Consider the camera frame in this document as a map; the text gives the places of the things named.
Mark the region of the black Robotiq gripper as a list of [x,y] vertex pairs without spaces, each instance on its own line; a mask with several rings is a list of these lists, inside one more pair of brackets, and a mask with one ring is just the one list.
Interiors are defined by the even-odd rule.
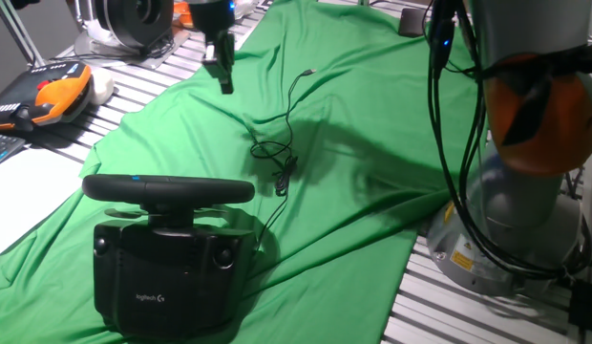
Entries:
[[232,68],[234,65],[234,34],[230,29],[235,23],[235,4],[233,0],[188,0],[188,8],[193,26],[205,35],[220,32],[216,45],[205,43],[205,51],[201,63],[216,65],[220,69],[218,80],[222,93],[231,95],[234,92]]

